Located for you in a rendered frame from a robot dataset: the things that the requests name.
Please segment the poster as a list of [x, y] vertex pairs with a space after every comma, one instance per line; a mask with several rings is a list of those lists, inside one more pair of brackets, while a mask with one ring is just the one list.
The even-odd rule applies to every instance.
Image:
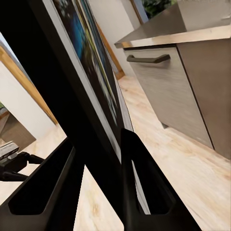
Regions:
[[134, 129], [88, 0], [0, 0], [0, 32], [124, 223], [121, 128]]

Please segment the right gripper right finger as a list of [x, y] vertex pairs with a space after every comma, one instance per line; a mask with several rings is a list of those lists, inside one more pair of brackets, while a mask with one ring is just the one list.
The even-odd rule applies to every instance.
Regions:
[[[121, 128], [124, 231], [202, 231], [139, 136]], [[149, 207], [139, 210], [132, 160]]]

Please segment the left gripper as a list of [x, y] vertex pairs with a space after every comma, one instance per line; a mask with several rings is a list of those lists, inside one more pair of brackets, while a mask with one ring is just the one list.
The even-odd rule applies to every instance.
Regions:
[[41, 164], [44, 161], [36, 155], [28, 152], [20, 152], [17, 157], [9, 159], [8, 157], [0, 161], [0, 181], [22, 181], [24, 182], [28, 176], [19, 173], [20, 170], [29, 164]]

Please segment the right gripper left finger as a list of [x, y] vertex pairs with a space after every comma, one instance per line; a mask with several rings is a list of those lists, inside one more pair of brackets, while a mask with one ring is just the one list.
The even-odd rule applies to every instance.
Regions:
[[0, 231], [73, 231], [84, 167], [67, 137], [0, 205]]

